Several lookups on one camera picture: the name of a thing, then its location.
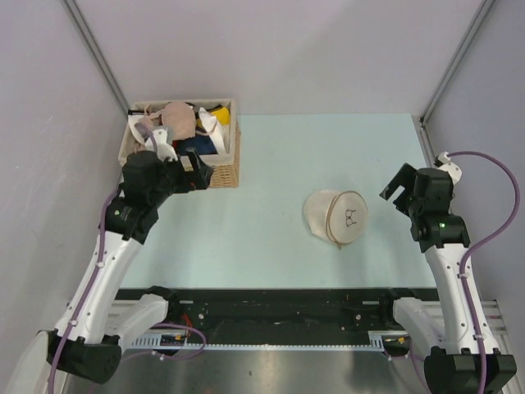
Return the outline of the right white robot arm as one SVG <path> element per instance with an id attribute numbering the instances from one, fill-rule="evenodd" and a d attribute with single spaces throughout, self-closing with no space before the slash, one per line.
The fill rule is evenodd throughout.
<path id="1" fill-rule="evenodd" d="M 462 217 L 452 213 L 454 186 L 461 177 L 453 163 L 416 169 L 405 163 L 380 193 L 411 222 L 411 235 L 431 269 L 443 323 L 417 298 L 403 297 L 378 309 L 388 329 L 402 326 L 422 352 L 432 393 L 498 393 L 517 373 L 486 321 L 471 263 L 470 237 Z"/>

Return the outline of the white mesh laundry bag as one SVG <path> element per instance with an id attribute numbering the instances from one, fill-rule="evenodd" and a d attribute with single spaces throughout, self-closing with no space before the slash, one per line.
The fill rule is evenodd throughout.
<path id="1" fill-rule="evenodd" d="M 341 249 L 365 232 L 368 206 L 354 190 L 319 190 L 305 200 L 303 216 L 314 236 Z"/>

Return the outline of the pink bra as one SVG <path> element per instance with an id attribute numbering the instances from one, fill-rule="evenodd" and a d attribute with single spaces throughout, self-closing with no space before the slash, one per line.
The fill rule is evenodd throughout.
<path id="1" fill-rule="evenodd" d="M 149 104 L 144 113 L 150 116 L 154 126 L 159 121 L 159 126 L 166 127 L 171 132 L 172 140 L 186 140 L 196 136 L 194 111 L 186 102 L 169 102 L 164 108 L 156 111 L 152 110 Z"/>

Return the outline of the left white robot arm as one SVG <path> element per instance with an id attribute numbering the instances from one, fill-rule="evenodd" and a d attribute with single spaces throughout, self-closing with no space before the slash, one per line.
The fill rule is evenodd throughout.
<path id="1" fill-rule="evenodd" d="M 156 151 L 128 156 L 122 181 L 105 201 L 94 252 L 66 312 L 48 334 L 53 372 L 61 370 L 104 384 L 116 372 L 123 353 L 150 328 L 172 328 L 181 318 L 175 291 L 147 289 L 114 323 L 107 321 L 124 276 L 158 221 L 158 210 L 172 195 L 206 190 L 213 174 L 195 149 L 190 169 L 180 158 L 161 159 Z"/>

